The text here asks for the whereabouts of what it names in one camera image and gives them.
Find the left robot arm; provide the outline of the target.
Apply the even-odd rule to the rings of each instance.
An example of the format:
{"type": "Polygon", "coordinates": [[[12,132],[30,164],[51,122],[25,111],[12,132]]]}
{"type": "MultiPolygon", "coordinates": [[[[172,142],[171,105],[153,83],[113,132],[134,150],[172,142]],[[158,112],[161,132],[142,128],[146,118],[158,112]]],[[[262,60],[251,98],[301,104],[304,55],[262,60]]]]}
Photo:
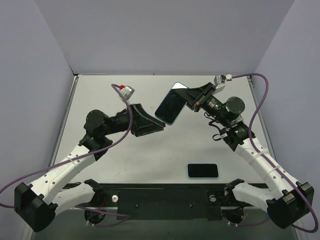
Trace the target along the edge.
{"type": "Polygon", "coordinates": [[[81,204],[96,207],[107,200],[103,187],[89,179],[62,190],[77,174],[97,162],[116,145],[107,136],[124,132],[141,137],[163,131],[165,123],[149,115],[141,104],[131,104],[115,116],[92,110],[86,116],[85,135],[60,163],[30,184],[14,189],[14,211],[34,232],[44,230],[58,214],[81,204]]]}

